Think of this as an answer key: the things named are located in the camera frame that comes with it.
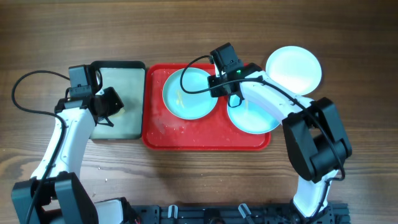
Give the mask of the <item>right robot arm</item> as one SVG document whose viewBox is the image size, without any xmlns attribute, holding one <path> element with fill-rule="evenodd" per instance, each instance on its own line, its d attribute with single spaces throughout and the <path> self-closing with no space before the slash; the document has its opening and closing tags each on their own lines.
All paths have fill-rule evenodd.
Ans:
<svg viewBox="0 0 398 224">
<path fill-rule="evenodd" d="M 226 43 L 210 52 L 216 74 L 208 78 L 213 98 L 236 95 L 268 112 L 283 127 L 289 161 L 299 175 L 295 209 L 308 222 L 327 206 L 334 181 L 345 179 L 343 164 L 352 147 L 335 104 L 313 100 L 322 70 L 315 56 L 298 47 L 282 47 L 271 54 L 266 67 L 243 64 Z"/>
</svg>

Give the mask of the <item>white plate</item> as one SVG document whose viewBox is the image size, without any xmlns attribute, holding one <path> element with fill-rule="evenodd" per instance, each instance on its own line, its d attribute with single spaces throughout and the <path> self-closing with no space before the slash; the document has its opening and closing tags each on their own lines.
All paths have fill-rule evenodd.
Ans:
<svg viewBox="0 0 398 224">
<path fill-rule="evenodd" d="M 322 80 L 322 68 L 316 56 L 297 46 L 281 47 L 271 53 L 265 71 L 275 82 L 298 95 L 313 92 Z"/>
</svg>

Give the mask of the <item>green yellow sponge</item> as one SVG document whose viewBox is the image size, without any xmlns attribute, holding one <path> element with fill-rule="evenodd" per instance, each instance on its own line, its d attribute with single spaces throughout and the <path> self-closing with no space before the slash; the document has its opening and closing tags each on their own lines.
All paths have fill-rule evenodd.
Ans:
<svg viewBox="0 0 398 224">
<path fill-rule="evenodd" d="M 125 113 L 125 109 L 121 108 L 117 113 L 111 115 L 112 118 L 118 117 L 118 116 L 122 116 Z"/>
</svg>

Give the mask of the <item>light blue plate front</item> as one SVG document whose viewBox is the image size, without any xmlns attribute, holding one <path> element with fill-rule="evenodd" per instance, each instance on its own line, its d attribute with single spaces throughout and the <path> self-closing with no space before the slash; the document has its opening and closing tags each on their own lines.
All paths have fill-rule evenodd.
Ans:
<svg viewBox="0 0 398 224">
<path fill-rule="evenodd" d="M 177 70 L 166 80 L 162 97 L 166 108 L 176 117 L 182 119 L 199 119 L 209 114 L 216 106 L 218 99 L 212 98 L 209 91 L 188 94 L 180 86 L 183 69 Z M 183 76 L 183 87 L 187 91 L 198 91 L 208 88 L 207 78 L 210 74 L 199 68 L 188 68 Z"/>
</svg>

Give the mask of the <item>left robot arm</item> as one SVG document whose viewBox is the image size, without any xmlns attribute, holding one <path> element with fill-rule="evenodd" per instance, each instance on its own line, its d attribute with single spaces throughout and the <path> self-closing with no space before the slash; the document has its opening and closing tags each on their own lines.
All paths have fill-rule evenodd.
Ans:
<svg viewBox="0 0 398 224">
<path fill-rule="evenodd" d="M 125 198 L 93 203 L 79 180 L 86 144 L 101 119 L 123 107 L 109 87 L 61 99 L 46 153 L 30 180 L 18 182 L 12 202 L 21 223 L 125 223 L 131 208 Z"/>
</svg>

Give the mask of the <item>light blue plate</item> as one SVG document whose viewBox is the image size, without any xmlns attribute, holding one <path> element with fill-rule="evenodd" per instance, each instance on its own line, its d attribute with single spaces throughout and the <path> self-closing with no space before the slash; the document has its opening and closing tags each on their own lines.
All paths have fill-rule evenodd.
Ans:
<svg viewBox="0 0 398 224">
<path fill-rule="evenodd" d="M 230 96 L 226 108 L 230 121 L 245 133 L 265 134 L 280 125 L 278 120 L 260 106 L 241 100 L 236 95 Z"/>
<path fill-rule="evenodd" d="M 209 114 L 216 106 L 218 99 L 212 98 L 209 91 L 188 94 L 180 86 L 183 69 L 177 70 L 166 80 L 162 97 L 166 108 L 176 117 L 182 119 L 199 119 Z M 187 91 L 198 91 L 208 88 L 207 78 L 210 74 L 199 68 L 188 68 L 183 76 L 183 87 Z"/>
</svg>

